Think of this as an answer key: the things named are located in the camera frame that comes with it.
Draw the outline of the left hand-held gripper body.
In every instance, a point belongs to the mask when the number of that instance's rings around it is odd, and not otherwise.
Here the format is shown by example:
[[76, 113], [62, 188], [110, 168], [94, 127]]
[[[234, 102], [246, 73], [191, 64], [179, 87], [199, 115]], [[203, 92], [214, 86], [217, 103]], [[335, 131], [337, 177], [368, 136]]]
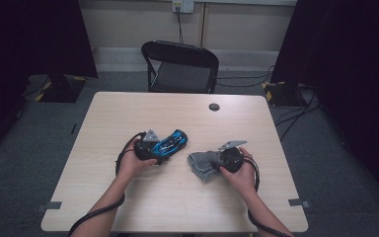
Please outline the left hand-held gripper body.
[[140, 138], [134, 143], [134, 152], [139, 160], [157, 159], [152, 149], [160, 141], [153, 129], [139, 133]]

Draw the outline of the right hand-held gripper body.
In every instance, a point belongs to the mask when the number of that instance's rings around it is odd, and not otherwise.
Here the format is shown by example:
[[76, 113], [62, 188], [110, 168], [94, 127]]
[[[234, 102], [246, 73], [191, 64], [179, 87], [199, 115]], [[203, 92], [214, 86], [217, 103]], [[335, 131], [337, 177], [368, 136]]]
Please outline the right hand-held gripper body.
[[221, 145], [218, 150], [219, 167], [224, 167], [230, 173], [236, 173], [242, 167], [244, 155], [239, 150], [238, 146], [245, 144], [246, 140], [230, 140]]

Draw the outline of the blue toy car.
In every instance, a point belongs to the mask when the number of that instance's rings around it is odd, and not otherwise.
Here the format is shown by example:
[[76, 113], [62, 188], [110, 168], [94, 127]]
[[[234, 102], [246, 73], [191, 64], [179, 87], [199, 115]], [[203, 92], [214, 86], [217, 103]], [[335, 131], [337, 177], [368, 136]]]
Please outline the blue toy car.
[[152, 152], [160, 157], [167, 157], [180, 151], [187, 145], [188, 136], [180, 129], [176, 129], [167, 138], [156, 143]]

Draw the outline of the grey cloth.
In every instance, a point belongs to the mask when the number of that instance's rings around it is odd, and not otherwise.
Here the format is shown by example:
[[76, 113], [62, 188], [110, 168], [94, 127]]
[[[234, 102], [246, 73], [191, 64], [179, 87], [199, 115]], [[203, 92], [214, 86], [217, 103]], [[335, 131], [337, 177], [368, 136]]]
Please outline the grey cloth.
[[188, 157], [192, 171], [203, 181], [207, 181], [220, 173], [219, 161], [219, 151], [193, 152]]

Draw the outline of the person's left hand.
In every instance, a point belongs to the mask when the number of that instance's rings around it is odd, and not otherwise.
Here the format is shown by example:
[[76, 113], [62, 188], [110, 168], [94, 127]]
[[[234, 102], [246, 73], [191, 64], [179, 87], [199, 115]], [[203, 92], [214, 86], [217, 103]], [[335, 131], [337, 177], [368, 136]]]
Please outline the person's left hand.
[[130, 182], [144, 169], [157, 163], [156, 159], [140, 160], [135, 154], [134, 143], [135, 141], [132, 141], [132, 143], [126, 147], [125, 153], [119, 162], [116, 178], [121, 181]]

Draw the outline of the person's right hand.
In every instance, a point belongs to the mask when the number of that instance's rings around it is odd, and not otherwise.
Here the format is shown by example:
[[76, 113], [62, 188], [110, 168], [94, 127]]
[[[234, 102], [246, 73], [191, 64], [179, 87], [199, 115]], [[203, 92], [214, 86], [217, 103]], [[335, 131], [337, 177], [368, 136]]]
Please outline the person's right hand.
[[240, 147], [239, 151], [244, 156], [244, 162], [241, 168], [236, 173], [231, 173], [224, 167], [220, 168], [223, 177], [231, 184], [231, 186], [242, 196], [247, 197], [256, 195], [256, 166], [254, 164], [253, 155], [250, 154], [244, 147]]

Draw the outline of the grey tape strip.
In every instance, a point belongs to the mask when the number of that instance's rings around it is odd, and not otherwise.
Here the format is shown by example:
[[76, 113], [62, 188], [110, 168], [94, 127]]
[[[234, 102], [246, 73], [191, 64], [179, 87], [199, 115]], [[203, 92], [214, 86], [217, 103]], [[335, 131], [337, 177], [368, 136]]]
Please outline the grey tape strip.
[[39, 204], [36, 208], [38, 212], [46, 212], [48, 209], [60, 209], [62, 205], [61, 201], [49, 201], [47, 203]]
[[311, 203], [308, 200], [303, 200], [301, 198], [292, 198], [288, 200], [290, 206], [302, 206], [303, 208], [308, 208]]

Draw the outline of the black folding chair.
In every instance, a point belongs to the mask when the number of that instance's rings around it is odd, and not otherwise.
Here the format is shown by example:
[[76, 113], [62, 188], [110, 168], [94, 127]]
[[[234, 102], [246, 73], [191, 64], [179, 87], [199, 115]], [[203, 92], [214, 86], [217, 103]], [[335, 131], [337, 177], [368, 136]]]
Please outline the black folding chair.
[[164, 40], [141, 46], [147, 63], [148, 91], [213, 94], [219, 60], [210, 50]]

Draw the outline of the black stand base striped tape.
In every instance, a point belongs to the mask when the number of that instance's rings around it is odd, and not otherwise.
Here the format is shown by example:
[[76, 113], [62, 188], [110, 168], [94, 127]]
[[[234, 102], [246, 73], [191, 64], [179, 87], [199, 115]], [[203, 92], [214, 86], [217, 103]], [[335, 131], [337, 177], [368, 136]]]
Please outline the black stand base striped tape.
[[263, 82], [265, 98], [270, 106], [304, 107], [306, 101], [298, 87], [292, 87], [285, 82]]
[[84, 77], [49, 74], [49, 81], [44, 84], [36, 101], [43, 103], [71, 103], [74, 104], [87, 80]]

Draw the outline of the dark curtain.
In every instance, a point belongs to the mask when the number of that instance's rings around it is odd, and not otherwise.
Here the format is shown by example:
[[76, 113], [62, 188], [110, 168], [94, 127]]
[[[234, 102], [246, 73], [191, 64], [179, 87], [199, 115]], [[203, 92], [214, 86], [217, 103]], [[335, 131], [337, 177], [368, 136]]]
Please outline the dark curtain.
[[98, 76], [79, 0], [0, 0], [0, 137], [39, 74]]
[[316, 87], [379, 184], [379, 0], [297, 0], [271, 80]]

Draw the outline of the vertical wall conduit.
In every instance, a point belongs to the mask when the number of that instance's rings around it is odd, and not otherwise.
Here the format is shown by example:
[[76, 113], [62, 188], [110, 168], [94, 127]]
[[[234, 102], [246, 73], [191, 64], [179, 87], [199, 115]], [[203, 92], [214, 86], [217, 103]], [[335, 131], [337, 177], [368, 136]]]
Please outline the vertical wall conduit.
[[208, 14], [208, 6], [206, 3], [200, 4], [199, 13], [199, 31], [198, 31], [198, 45], [204, 46], [204, 32], [205, 32], [205, 21]]

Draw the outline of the white wall socket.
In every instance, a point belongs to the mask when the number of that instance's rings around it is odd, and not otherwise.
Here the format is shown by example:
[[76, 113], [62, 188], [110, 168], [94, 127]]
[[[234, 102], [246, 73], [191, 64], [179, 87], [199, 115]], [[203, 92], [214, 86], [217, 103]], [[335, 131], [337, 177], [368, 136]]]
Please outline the white wall socket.
[[175, 13], [192, 14], [194, 11], [193, 0], [173, 0], [172, 11]]

